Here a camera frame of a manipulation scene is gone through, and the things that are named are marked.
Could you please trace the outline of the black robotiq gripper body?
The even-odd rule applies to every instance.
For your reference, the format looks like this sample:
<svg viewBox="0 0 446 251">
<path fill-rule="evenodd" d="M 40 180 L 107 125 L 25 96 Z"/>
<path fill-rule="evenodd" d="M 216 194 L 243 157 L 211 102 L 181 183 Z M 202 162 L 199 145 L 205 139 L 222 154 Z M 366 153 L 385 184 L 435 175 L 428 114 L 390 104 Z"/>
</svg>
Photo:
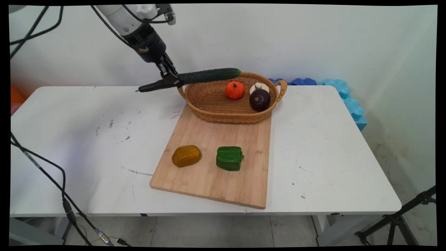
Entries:
<svg viewBox="0 0 446 251">
<path fill-rule="evenodd" d="M 142 24 L 130 33 L 130 45 L 145 62 L 167 65 L 166 45 L 151 24 Z"/>
</svg>

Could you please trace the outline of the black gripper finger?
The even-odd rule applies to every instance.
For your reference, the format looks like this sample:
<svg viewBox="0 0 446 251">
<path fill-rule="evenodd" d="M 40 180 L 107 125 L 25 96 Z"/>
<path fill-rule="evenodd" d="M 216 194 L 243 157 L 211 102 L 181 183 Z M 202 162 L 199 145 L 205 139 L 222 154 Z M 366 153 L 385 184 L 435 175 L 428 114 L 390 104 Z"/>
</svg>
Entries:
<svg viewBox="0 0 446 251">
<path fill-rule="evenodd" d="M 177 86 L 179 83 L 178 73 L 170 62 L 161 62 L 157 67 L 160 70 L 163 80 L 168 82 L 171 86 Z"/>
<path fill-rule="evenodd" d="M 168 54 L 164 52 L 162 56 L 162 65 L 164 67 L 162 78 L 166 81 L 180 81 L 174 64 Z"/>
</svg>

